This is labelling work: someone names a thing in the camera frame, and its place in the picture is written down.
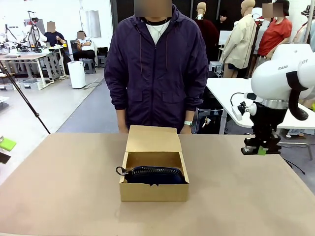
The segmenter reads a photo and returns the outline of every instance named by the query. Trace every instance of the cardboard box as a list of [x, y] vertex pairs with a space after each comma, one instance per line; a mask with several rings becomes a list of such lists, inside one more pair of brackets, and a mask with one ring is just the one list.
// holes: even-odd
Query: cardboard box
[[126, 170], [131, 170], [137, 166], [178, 168], [182, 171], [187, 184], [150, 186], [142, 183], [127, 183], [125, 177], [121, 176], [121, 201], [187, 201], [189, 179], [182, 154], [181, 142], [175, 128], [132, 125], [122, 167]]

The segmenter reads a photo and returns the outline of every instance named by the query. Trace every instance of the beige coat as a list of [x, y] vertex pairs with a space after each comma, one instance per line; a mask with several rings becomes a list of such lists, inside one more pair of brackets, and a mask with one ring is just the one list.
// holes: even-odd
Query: beige coat
[[226, 41], [220, 62], [230, 63], [239, 69], [246, 68], [254, 41], [256, 23], [249, 14], [244, 16]]

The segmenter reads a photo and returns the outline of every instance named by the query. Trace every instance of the green object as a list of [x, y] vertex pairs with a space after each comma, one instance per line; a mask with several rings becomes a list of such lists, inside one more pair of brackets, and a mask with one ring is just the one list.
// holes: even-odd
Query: green object
[[267, 148], [263, 148], [262, 146], [260, 146], [258, 149], [258, 155], [259, 156], [265, 156], [267, 153], [267, 150], [268, 150]]
[[0, 136], [0, 148], [7, 151], [11, 151], [15, 145], [16, 145], [16, 142]]

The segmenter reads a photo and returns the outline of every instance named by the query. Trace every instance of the zipper pouch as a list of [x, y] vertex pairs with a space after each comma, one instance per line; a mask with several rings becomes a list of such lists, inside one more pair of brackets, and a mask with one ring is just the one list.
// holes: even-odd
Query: zipper pouch
[[144, 183], [150, 186], [156, 184], [184, 184], [186, 183], [182, 172], [177, 168], [138, 166], [126, 170], [118, 166], [116, 173], [125, 176], [128, 183]]

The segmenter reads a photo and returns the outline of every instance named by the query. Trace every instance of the hand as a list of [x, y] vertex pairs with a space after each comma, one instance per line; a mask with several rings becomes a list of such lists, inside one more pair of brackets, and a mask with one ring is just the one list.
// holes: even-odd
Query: hand
[[274, 52], [273, 52], [273, 51], [270, 51], [270, 52], [267, 54], [266, 59], [271, 60], [273, 54], [274, 54]]
[[122, 126], [119, 125], [118, 128], [119, 128], [119, 133], [121, 133], [121, 134], [128, 134], [129, 133], [129, 130], [128, 130], [126, 125], [122, 125]]
[[180, 134], [192, 134], [191, 133], [191, 126], [185, 124], [184, 127], [182, 128]]

